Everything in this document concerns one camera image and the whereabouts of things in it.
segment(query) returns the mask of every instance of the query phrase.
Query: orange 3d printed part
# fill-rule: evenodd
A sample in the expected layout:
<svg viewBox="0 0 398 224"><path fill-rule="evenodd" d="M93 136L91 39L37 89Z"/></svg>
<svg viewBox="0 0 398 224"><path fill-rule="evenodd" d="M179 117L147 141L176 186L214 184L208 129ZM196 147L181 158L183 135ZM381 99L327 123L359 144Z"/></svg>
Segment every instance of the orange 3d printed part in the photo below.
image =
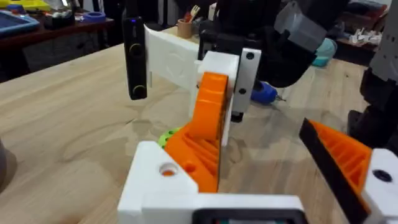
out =
<svg viewBox="0 0 398 224"><path fill-rule="evenodd" d="M305 119L300 138L317 163L343 210L354 204L369 211L361 196L372 150L359 141L323 124ZM344 208L346 202L351 208Z"/></svg>
<svg viewBox="0 0 398 224"><path fill-rule="evenodd" d="M199 192L217 192L227 83L226 75L205 72L191 122L165 146L169 156L198 184Z"/></svg>

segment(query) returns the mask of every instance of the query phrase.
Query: desk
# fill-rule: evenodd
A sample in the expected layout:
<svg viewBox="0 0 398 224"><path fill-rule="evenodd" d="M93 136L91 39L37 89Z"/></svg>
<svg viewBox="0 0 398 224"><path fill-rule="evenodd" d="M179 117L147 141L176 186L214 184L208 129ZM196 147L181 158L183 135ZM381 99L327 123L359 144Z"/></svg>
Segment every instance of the desk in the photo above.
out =
<svg viewBox="0 0 398 224"><path fill-rule="evenodd" d="M21 50L23 47L64 35L76 34L79 32L94 32L106 29L114 24L112 19L107 19L105 22L96 23L76 22L72 26L57 30L48 30L44 28L44 20L42 16L35 16L34 18L40 22L40 26L37 30L26 34L18 34L0 39L0 49L2 50L0 63L6 73L10 76L8 78L15 78L30 73L24 53ZM99 45L104 45L103 38L99 40ZM19 63L18 67L14 66L15 62Z"/></svg>
<svg viewBox="0 0 398 224"><path fill-rule="evenodd" d="M299 195L310 223L343 223L299 128L307 117L345 130L348 111L366 106L363 70L332 60L280 89L286 102L251 105L222 152L220 192ZM163 78L147 99L129 99L122 45L2 83L0 95L15 171L0 194L1 223L116 223L137 143L188 121L188 91Z"/></svg>

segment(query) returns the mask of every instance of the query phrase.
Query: wooden table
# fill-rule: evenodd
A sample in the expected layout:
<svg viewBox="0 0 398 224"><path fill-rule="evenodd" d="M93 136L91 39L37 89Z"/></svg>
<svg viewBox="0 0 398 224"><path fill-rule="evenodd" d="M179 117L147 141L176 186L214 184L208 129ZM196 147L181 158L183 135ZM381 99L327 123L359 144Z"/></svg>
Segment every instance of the wooden table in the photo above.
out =
<svg viewBox="0 0 398 224"><path fill-rule="evenodd" d="M220 192L299 195L310 223L344 215L299 139L304 117L346 129L366 106L364 67L332 60L309 68L287 101L251 105L222 153ZM188 121L188 91L154 77L131 101L123 46L0 84L0 137L13 179L0 194L0 223L116 223L137 143Z"/></svg>

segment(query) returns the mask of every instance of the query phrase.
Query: robotic arm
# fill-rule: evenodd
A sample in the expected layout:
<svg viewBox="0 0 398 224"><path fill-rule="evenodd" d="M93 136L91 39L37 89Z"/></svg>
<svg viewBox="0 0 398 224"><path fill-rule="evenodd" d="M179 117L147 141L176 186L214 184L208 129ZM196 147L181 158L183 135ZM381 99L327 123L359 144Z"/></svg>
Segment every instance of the robotic arm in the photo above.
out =
<svg viewBox="0 0 398 224"><path fill-rule="evenodd" d="M229 122L242 120L256 80L276 87L294 84L347 3L296 1L276 15L278 1L219 0L218 17L202 30L197 46L148 29L135 1L127 1L123 27L131 99L147 96L147 83L155 73L190 91L193 118L169 139L165 150L154 142L140 142L118 207L120 224L307 223L297 196L212 193ZM364 75L361 93L377 108L377 113L369 109L371 114L388 123L393 133L396 124L389 124L383 114L395 117L398 99L392 44L398 35L389 33L394 29L390 18L381 44L386 49L376 54ZM389 66L382 66L383 59ZM369 89L377 94L368 94ZM353 130L364 130L367 114L355 120ZM307 120L300 137L350 223L398 223L398 158L391 151L372 151Z"/></svg>

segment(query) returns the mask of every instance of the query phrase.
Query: teal object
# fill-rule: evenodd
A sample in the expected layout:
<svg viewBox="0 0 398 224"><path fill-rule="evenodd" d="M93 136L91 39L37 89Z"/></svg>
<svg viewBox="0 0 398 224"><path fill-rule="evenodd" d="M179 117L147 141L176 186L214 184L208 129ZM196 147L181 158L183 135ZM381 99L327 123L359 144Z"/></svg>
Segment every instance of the teal object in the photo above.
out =
<svg viewBox="0 0 398 224"><path fill-rule="evenodd" d="M157 141L158 145L160 145L162 147L162 149L164 149L164 147L166 146L167 140L169 140L169 138L171 136L173 136L174 133L179 131L179 129L181 129L181 128L174 128L174 129L168 130L165 133L163 133L160 136L159 140Z"/></svg>
<svg viewBox="0 0 398 224"><path fill-rule="evenodd" d="M312 65L318 67L325 67L330 59L333 58L337 50L337 44L329 38L323 40L321 46L317 49L317 57L312 62Z"/></svg>

